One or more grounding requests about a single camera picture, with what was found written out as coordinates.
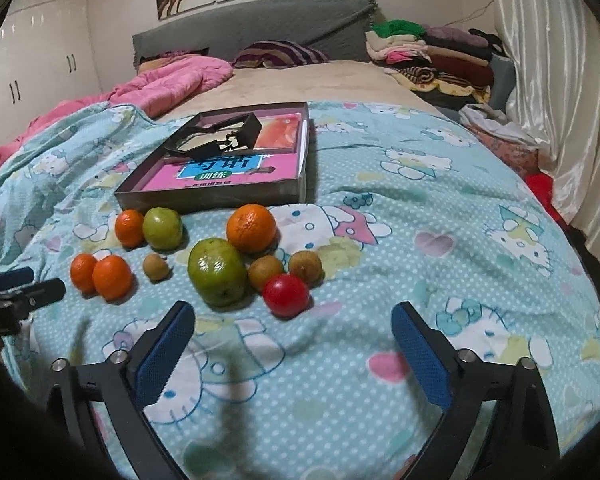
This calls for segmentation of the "small tangerine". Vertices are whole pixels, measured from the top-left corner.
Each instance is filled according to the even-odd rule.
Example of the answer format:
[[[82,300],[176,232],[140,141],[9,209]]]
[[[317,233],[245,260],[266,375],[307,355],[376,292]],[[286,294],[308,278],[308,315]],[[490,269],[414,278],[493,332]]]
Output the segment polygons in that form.
[[[95,292],[93,273],[97,260],[91,254],[76,255],[71,261],[70,278],[73,286],[83,295]]]
[[[133,249],[144,242],[144,216],[137,210],[125,209],[114,222],[114,234],[125,248]]]
[[[96,262],[93,283],[99,296],[106,301],[114,301],[124,297],[131,290],[133,273],[122,257],[109,255]]]

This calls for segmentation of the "brown kiwi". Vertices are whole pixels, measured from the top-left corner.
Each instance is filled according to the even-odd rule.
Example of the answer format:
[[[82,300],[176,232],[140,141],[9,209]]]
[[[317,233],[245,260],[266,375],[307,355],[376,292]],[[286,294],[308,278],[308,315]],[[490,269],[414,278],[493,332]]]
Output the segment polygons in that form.
[[[165,280],[171,273],[171,268],[166,258],[152,252],[143,260],[143,271],[149,281],[157,283]]]
[[[251,287],[260,292],[272,278],[284,274],[283,263],[275,256],[267,255],[257,258],[248,268],[248,278]]]
[[[317,283],[323,276],[322,260],[316,252],[300,250],[290,257],[288,272],[308,285]]]

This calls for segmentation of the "large green apple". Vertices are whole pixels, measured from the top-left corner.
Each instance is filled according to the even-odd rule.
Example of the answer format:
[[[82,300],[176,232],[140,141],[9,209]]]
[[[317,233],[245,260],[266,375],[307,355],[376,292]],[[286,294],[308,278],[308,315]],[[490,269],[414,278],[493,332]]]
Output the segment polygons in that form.
[[[198,295],[211,307],[228,307],[245,296],[245,263],[237,249],[222,238],[197,242],[188,256],[187,273]]]

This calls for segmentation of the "small green apple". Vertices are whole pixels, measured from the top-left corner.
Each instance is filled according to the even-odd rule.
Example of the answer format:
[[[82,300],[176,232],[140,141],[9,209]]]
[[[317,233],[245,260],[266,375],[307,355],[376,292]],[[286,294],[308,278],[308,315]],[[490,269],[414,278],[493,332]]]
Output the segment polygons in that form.
[[[143,236],[154,249],[174,250],[182,244],[183,223],[181,216],[172,209],[154,207],[144,215]]]

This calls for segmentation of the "red tomato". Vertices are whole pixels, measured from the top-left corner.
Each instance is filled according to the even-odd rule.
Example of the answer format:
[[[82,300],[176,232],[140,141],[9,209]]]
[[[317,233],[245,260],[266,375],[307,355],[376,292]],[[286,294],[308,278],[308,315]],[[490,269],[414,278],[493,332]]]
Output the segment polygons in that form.
[[[280,274],[265,284],[262,298],[278,318],[294,318],[308,307],[310,291],[300,278],[291,274]]]

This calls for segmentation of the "large orange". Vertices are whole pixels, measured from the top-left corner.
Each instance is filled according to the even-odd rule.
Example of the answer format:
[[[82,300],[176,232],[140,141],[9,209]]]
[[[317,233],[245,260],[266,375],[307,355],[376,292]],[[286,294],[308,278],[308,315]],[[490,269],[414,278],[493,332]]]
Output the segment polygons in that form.
[[[236,249],[247,255],[269,248],[277,235],[271,211],[265,206],[249,204],[236,209],[227,220],[226,238]]]

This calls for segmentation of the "hello kitty blue blanket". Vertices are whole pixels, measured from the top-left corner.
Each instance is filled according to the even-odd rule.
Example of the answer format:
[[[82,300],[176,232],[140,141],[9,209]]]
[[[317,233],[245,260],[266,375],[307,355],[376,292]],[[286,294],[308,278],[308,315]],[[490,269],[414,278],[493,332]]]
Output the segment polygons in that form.
[[[390,312],[410,302],[454,346],[538,363],[562,450],[600,421],[600,302],[577,253],[527,185],[446,119],[378,103],[315,102],[302,204],[273,209],[276,256],[321,258],[312,307],[289,321],[259,297],[213,309],[188,253],[143,274],[118,304],[69,287],[4,351],[37,393],[54,359],[102,362],[175,301],[196,330],[147,417],[193,479],[388,479],[438,419],[396,348]]]

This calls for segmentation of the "white wardrobe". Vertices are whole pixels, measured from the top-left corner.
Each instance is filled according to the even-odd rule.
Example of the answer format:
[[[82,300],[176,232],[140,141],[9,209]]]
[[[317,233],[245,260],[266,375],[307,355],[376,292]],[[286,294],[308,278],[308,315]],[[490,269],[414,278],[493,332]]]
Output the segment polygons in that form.
[[[0,25],[0,146],[60,102],[99,91],[87,0],[12,0]]]

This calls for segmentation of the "pink workbook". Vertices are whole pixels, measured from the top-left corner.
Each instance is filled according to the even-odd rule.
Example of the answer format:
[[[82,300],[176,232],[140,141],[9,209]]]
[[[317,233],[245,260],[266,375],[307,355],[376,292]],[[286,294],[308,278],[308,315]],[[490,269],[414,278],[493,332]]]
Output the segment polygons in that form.
[[[294,180],[298,175],[297,155],[260,153],[218,157],[206,162],[164,164],[136,188],[139,191],[166,191],[234,186]]]

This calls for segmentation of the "pink quilt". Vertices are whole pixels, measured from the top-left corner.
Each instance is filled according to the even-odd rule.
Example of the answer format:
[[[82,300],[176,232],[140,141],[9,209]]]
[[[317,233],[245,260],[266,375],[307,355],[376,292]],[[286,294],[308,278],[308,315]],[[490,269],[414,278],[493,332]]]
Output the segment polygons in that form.
[[[232,64],[222,58],[186,54],[168,58],[166,64],[144,70],[108,92],[62,101],[48,113],[34,118],[15,140],[0,146],[0,168],[39,132],[84,107],[101,102],[131,104],[140,108],[149,118],[158,118],[181,102],[219,87],[233,73]]]

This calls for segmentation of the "red cloth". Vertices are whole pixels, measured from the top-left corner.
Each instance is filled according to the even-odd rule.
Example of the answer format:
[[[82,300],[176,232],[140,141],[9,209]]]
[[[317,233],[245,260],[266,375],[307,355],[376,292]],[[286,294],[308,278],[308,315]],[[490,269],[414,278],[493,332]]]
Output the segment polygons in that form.
[[[524,183],[530,188],[530,191],[550,215],[550,218],[563,230],[568,229],[568,224],[553,206],[554,180],[544,172],[536,172],[535,174],[527,174],[524,177]]]

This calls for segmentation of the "floral pillow under quilt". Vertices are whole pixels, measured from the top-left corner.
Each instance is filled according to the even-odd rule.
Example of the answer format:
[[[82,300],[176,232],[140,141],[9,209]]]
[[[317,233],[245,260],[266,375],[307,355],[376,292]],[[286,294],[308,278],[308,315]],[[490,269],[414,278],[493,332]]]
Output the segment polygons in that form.
[[[199,50],[166,51],[154,56],[148,56],[148,58],[142,56],[138,61],[136,72],[142,74],[143,72],[148,72],[148,70],[167,66],[191,55],[206,56],[208,53],[209,49],[203,48]]]

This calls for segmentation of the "orange red booklet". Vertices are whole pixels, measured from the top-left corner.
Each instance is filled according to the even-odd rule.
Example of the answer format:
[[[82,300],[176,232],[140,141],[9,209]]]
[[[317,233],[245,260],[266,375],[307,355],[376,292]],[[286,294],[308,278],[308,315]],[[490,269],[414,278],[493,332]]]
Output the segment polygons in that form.
[[[291,150],[296,147],[301,116],[298,113],[260,118],[261,130],[254,148],[274,151]]]

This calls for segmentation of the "beige bed sheet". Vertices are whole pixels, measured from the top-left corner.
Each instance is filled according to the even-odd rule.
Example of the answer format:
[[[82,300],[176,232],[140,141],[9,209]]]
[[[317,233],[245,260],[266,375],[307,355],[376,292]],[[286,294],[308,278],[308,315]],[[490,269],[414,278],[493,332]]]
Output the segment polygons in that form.
[[[384,103],[439,113],[374,64],[334,61],[282,70],[235,70],[228,81],[184,101],[160,119],[167,122],[206,110],[254,104],[313,101]]]

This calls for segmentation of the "white crumpled garment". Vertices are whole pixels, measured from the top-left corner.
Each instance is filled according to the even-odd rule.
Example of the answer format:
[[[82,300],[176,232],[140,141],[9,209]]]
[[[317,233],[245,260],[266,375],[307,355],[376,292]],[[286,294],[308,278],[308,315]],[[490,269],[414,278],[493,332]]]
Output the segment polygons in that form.
[[[460,114],[460,123],[466,128],[479,130],[494,138],[522,144],[528,148],[539,146],[539,141],[530,133],[526,133],[501,110],[494,110],[488,104],[465,105],[458,114]]]

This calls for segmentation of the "striped purple pillow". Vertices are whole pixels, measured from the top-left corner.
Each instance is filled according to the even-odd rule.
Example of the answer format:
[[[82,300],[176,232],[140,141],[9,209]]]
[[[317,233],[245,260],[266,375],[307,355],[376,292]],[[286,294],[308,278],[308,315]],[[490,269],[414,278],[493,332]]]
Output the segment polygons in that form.
[[[328,62],[329,57],[325,53],[303,44],[288,40],[262,40],[242,49],[232,65],[238,70],[246,68],[282,70]]]

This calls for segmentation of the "stack of folded clothes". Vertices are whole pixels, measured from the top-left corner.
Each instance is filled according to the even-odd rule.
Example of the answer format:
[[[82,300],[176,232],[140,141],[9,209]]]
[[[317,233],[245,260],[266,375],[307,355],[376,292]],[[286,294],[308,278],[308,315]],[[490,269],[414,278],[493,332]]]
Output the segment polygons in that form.
[[[429,104],[460,110],[495,96],[502,40],[479,29],[392,20],[365,33],[370,60]]]

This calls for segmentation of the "grey headboard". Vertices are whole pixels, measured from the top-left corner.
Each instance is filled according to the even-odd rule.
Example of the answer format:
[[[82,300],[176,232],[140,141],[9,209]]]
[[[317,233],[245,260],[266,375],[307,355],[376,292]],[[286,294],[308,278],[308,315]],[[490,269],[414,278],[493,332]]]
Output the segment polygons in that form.
[[[367,60],[376,0],[256,0],[187,15],[132,36],[134,65],[166,52],[206,50],[231,61],[262,40],[288,40],[332,60]]]

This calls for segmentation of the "black plastic frame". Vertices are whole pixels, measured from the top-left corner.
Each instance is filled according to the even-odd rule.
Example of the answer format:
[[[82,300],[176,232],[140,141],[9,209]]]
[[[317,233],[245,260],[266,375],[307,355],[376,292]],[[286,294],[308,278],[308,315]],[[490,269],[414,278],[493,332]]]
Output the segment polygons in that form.
[[[205,124],[198,114],[166,140],[164,149],[170,157],[204,162],[234,151],[252,150],[261,130],[260,120],[252,113],[210,124]]]

